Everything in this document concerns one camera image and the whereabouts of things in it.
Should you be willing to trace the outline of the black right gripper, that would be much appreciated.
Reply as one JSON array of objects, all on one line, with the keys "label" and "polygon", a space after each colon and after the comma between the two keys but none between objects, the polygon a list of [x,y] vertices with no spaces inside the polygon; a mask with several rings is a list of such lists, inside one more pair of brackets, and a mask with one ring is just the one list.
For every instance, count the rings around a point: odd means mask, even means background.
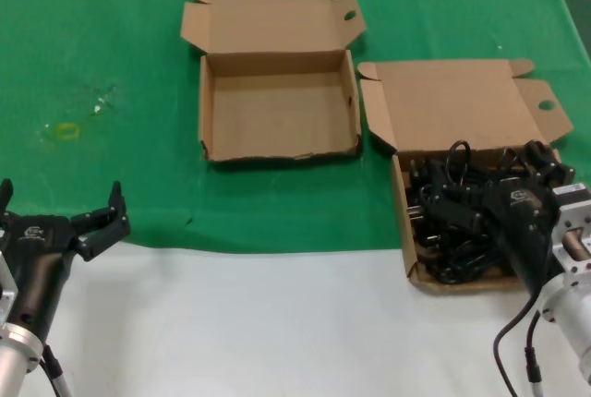
[{"label": "black right gripper", "polygon": [[463,232],[482,232],[484,216],[488,233],[514,273],[528,293],[536,295],[561,273],[551,252],[557,212],[549,188],[570,185],[575,170],[538,140],[525,144],[525,159],[538,182],[513,179],[486,187],[489,174],[469,170],[467,178],[458,184],[443,169],[430,169],[428,218]]}]

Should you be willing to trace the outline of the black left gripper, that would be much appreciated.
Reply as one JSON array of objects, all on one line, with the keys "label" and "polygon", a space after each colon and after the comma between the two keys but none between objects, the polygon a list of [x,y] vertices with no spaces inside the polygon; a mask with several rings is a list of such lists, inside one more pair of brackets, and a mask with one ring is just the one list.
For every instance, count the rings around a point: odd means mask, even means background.
[{"label": "black left gripper", "polygon": [[45,340],[73,258],[78,253],[91,261],[130,235],[127,205],[119,181],[113,183],[106,207],[70,220],[11,213],[7,207],[12,196],[13,184],[5,178],[0,186],[1,252],[18,288],[7,321]]}]

